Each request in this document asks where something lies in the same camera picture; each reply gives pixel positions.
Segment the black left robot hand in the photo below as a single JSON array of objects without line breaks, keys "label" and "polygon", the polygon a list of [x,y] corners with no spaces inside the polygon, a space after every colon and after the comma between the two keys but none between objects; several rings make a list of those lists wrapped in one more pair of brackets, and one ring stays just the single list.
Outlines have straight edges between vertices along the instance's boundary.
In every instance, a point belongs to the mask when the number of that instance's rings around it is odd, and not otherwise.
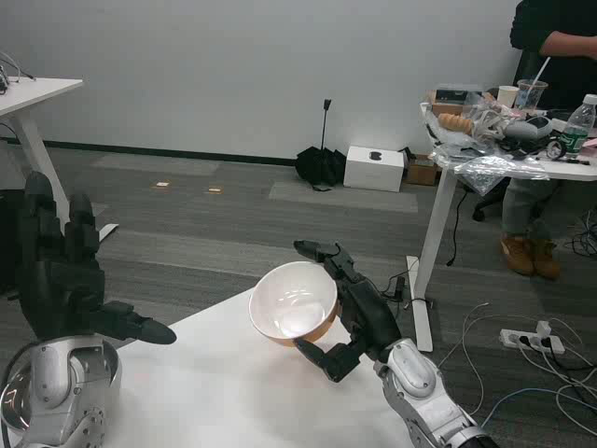
[{"label": "black left robot hand", "polygon": [[31,172],[18,230],[19,302],[38,340],[101,334],[163,345],[176,341],[172,329],[137,314],[131,304],[105,300],[105,274],[96,259],[99,232],[86,194],[71,196],[63,225],[49,179]]}]

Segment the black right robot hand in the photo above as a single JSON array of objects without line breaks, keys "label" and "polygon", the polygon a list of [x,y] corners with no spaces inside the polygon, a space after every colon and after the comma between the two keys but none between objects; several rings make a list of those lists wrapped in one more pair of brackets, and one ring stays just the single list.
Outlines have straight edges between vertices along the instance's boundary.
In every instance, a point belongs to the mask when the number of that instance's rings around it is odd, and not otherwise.
[{"label": "black right robot hand", "polygon": [[363,355],[385,362],[389,346],[401,339],[401,333],[381,292],[355,269],[353,258],[340,244],[297,240],[293,246],[301,256],[321,264],[334,280],[338,316],[351,339],[324,351],[304,338],[297,338],[294,345],[300,353],[335,383],[353,371]]}]

